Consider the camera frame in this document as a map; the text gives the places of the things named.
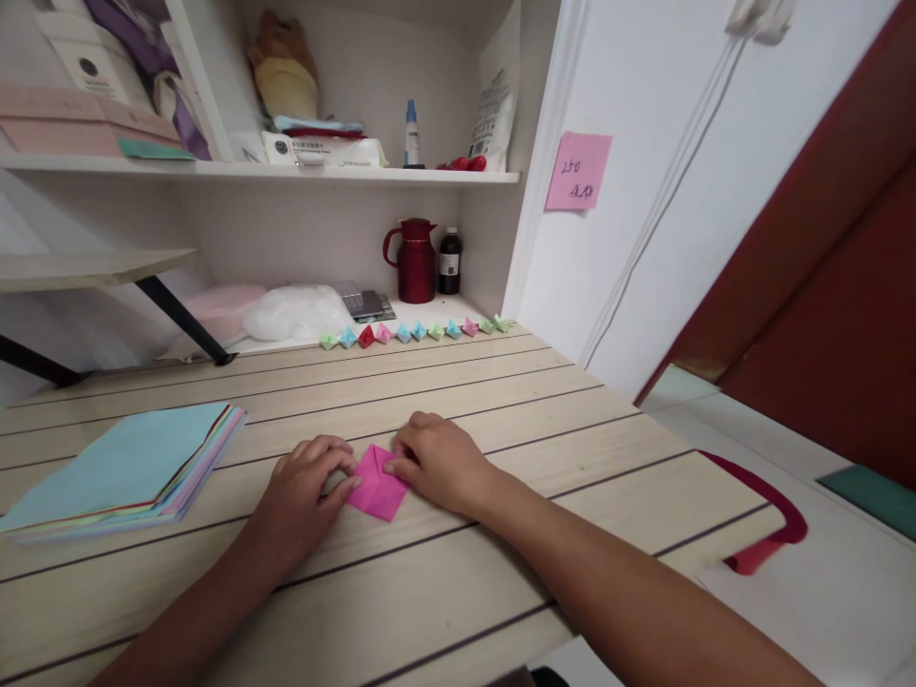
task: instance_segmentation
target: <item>pink sticky note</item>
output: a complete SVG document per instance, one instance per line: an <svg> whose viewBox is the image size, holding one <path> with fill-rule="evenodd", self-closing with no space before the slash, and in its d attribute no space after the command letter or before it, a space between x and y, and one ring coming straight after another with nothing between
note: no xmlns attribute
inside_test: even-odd
<svg viewBox="0 0 916 687"><path fill-rule="evenodd" d="M356 474L363 478L346 502L355 509L391 522L404 501L407 484L397 477L382 472L382 466L394 458L384 448L370 444Z"/></svg>
<svg viewBox="0 0 916 687"><path fill-rule="evenodd" d="M566 132L553 164L547 210L591 210L611 152L611 137Z"/></svg>

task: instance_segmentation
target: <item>hand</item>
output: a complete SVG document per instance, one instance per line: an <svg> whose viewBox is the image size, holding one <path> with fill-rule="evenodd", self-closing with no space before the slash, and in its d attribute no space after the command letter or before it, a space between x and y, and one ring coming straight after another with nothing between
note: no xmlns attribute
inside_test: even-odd
<svg viewBox="0 0 916 687"><path fill-rule="evenodd" d="M274 466L270 483L234 548L242 560L266 571L280 583L324 539L350 492L362 480L353 476L353 447L336 436L300 442ZM322 500L328 475L348 475Z"/></svg>
<svg viewBox="0 0 916 687"><path fill-rule="evenodd" d="M484 457L467 432L435 413L411 415L394 438L394 452L398 457L385 463L385 472L433 503L467 517L475 517L505 474Z"/></svg>

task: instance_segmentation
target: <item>stack of colored paper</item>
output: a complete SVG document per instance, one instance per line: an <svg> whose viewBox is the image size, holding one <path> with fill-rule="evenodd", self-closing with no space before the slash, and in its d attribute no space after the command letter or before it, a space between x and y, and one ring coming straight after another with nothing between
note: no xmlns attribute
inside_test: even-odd
<svg viewBox="0 0 916 687"><path fill-rule="evenodd" d="M180 520L246 417L212 403L124 418L0 518L0 534L51 541Z"/></svg>

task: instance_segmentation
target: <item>wall socket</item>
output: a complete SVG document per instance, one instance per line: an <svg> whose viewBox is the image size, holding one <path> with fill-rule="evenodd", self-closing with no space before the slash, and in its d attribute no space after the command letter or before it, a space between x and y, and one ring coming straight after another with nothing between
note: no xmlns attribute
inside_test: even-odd
<svg viewBox="0 0 916 687"><path fill-rule="evenodd" d="M779 45L791 26L797 0L737 0L725 32L753 35L762 45Z"/></svg>

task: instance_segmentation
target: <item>row of origami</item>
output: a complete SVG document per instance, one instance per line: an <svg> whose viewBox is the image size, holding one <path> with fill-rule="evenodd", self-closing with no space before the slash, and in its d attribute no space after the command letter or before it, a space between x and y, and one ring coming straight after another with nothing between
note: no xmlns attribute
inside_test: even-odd
<svg viewBox="0 0 916 687"><path fill-rule="evenodd" d="M479 323L473 323L470 318L465 318L465 323L461 327L452 320L448 321L448 326L445 328L439 326L438 323L433 323L429 330L424 329L423 325L420 324L418 320L417 323L413 325L413 329L407 329L406 325L402 323L393 334L384 323L378 323L374 333L371 324L367 324L359 336L357 336L350 327L347 327L339 337L326 334L319 339L319 342L324 350L330 350L337 344L340 344L344 348L350 348L356 342L359 342L360 346L363 348L369 348L375 342L387 344L391 339L395 338L400 339L402 344L407 344L412 340L422 341L427 336L436 341L440 341L444 336L450 336L457 341L461 338L462 332L472 337L478 331L485 332L486 334L492 334L497 329L501 332L508 332L509 327L509 322L503 320L499 315L494 315L492 322L486 318L481 318Z"/></svg>

